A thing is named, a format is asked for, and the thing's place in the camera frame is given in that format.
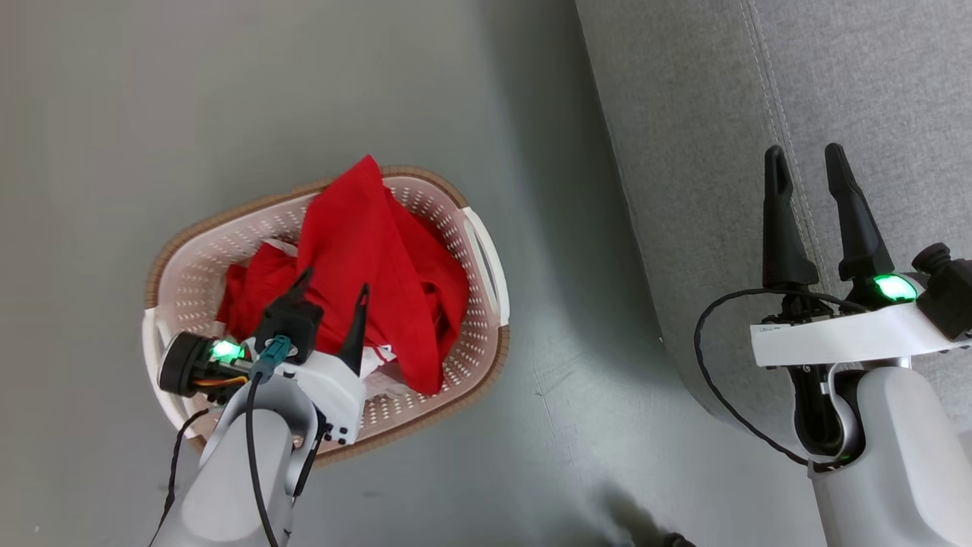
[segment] red clothing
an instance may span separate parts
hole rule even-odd
[[[324,309],[318,351],[340,348],[368,283],[365,343],[391,345],[409,387],[439,392],[442,362],[466,315],[469,281],[438,230],[392,197],[371,156],[310,203],[296,258],[264,243],[249,267],[229,267],[218,319],[237,340],[252,336],[263,309],[308,267],[314,276],[307,299]]]

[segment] brown woven rim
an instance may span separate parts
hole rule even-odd
[[[415,167],[412,165],[388,165],[381,168],[381,174],[386,178],[393,176],[410,176],[422,179],[438,187],[438,189],[442,192],[445,192],[460,208],[469,206],[469,202],[466,201],[466,198],[464,198],[454,186],[449,184],[448,181],[421,167]],[[234,207],[233,209],[220,213],[216,216],[207,218],[206,220],[198,222],[189,228],[182,230],[178,235],[170,239],[169,242],[165,244],[161,252],[158,253],[156,261],[152,265],[152,269],[149,271],[149,278],[145,287],[146,310],[158,306],[158,282],[162,277],[162,272],[165,271],[165,267],[168,266],[169,260],[172,259],[172,256],[176,253],[176,251],[186,244],[187,241],[227,222],[248,215],[254,211],[270,207],[271,205],[275,205],[277,203],[289,201],[294,198],[316,194],[328,186],[328,184],[330,184],[333,180],[334,179],[331,178],[318,181],[313,184],[300,186],[295,188],[289,194],[282,196],[267,196],[264,198],[259,198],[248,203],[244,203],[238,207]],[[509,327],[504,326],[500,327],[500,339],[497,343],[496,357],[494,357],[493,362],[490,364],[489,371],[479,383],[472,387],[472,389],[457,399],[427,414],[423,414],[422,416],[403,425],[399,425],[373,437],[368,437],[367,439],[353,445],[349,445],[338,450],[329,451],[326,454],[318,454],[317,459],[314,461],[314,466],[322,467],[324,465],[328,465],[329,463],[334,463],[342,459],[363,454],[369,450],[376,449],[397,441],[402,437],[411,435],[423,427],[428,427],[429,425],[438,423],[443,419],[449,418],[450,416],[456,414],[486,394],[486,391],[493,386],[497,378],[500,376],[500,372],[503,371],[503,365],[506,362],[508,352]],[[200,435],[191,438],[189,440],[189,444],[197,452],[202,453],[203,448],[206,446],[206,441]]]

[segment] floor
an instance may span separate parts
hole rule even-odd
[[[665,357],[573,5],[407,4],[0,3],[3,536],[148,543],[174,438],[139,338],[156,253],[373,154],[490,228],[511,354],[458,416],[313,473],[292,547],[822,545],[804,472]]]

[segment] green light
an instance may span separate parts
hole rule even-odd
[[[878,283],[881,294],[892,302],[911,302],[918,297],[915,287],[900,275],[878,275],[874,282]]]
[[[246,356],[246,351],[243,350],[243,347],[237,346],[233,342],[227,342],[226,340],[213,344],[211,352],[213,357],[220,361],[232,361],[233,359],[241,359]]]

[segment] gray sofa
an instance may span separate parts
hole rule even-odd
[[[823,148],[842,143],[899,271],[942,240],[972,256],[972,4],[577,2],[658,311],[685,386],[732,421],[698,371],[692,333],[718,296],[760,285],[763,153],[779,144],[817,290],[843,297]],[[782,371],[758,370],[746,326],[778,299],[727,305],[707,327],[712,377],[757,427],[795,443]],[[968,356],[916,368],[972,429]]]

